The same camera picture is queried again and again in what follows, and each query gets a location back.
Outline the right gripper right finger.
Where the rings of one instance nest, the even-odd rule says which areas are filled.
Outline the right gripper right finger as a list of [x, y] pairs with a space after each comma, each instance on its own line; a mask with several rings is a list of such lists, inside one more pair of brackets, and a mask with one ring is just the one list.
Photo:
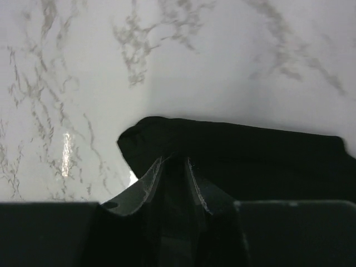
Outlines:
[[355, 205], [235, 200], [186, 160], [196, 266], [354, 266]]

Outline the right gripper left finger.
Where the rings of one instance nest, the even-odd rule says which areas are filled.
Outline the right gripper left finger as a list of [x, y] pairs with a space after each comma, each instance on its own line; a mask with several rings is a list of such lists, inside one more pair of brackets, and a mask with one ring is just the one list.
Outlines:
[[2, 266], [158, 266], [161, 159], [109, 201], [2, 202]]

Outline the black t shirt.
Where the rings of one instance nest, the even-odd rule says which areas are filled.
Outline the black t shirt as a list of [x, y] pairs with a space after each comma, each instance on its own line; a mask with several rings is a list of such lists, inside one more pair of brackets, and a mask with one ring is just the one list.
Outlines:
[[180, 157], [237, 200], [355, 201], [355, 159], [338, 136], [154, 116], [117, 144], [137, 177]]

